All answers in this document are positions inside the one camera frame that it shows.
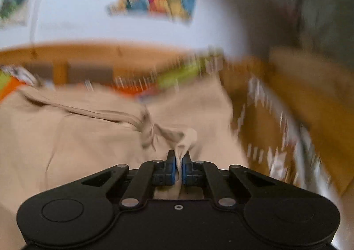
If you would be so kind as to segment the beige hooded jacket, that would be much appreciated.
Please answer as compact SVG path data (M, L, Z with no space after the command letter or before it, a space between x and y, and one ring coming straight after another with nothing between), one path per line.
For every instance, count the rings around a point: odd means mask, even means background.
M134 169L174 150L177 163L189 154L247 166L232 117L218 76L143 102L103 86L20 87L1 102L1 248L25 245L16 213L26 199L114 165Z

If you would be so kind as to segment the colourful striped bedsheet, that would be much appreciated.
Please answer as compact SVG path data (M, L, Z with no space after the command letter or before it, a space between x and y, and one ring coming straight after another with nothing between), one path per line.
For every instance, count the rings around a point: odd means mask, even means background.
M1 102L23 86L55 89L74 86L92 91L103 86L143 102L174 87L218 76L232 103L231 129L247 166L274 179L314 192L328 192L344 200L353 197L353 185L340 195L315 150L310 131L268 82L268 70L259 60L230 64L223 58L183 60L181 66L142 75L113 77L104 68L86 66L74 72L74 82L62 86L17 65L1 68Z

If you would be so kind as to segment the plastic wrapped bedding bundle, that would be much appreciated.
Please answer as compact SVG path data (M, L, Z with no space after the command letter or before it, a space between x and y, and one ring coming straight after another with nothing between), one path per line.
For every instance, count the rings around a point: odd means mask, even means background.
M353 69L353 0L273 0L293 20L304 48Z

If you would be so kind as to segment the wooden side rail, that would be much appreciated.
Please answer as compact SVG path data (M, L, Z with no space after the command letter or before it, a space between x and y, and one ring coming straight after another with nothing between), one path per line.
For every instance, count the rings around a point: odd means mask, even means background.
M274 47L268 82L310 131L337 191L353 185L353 71L317 53Z

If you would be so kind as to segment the white wall conduit pipe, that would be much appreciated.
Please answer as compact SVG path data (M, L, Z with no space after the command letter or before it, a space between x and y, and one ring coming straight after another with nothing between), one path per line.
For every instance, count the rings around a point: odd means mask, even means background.
M35 35L37 31L37 23L40 12L40 4L42 0L34 0L34 6L31 15L31 23L29 28L29 42L30 44L35 43Z

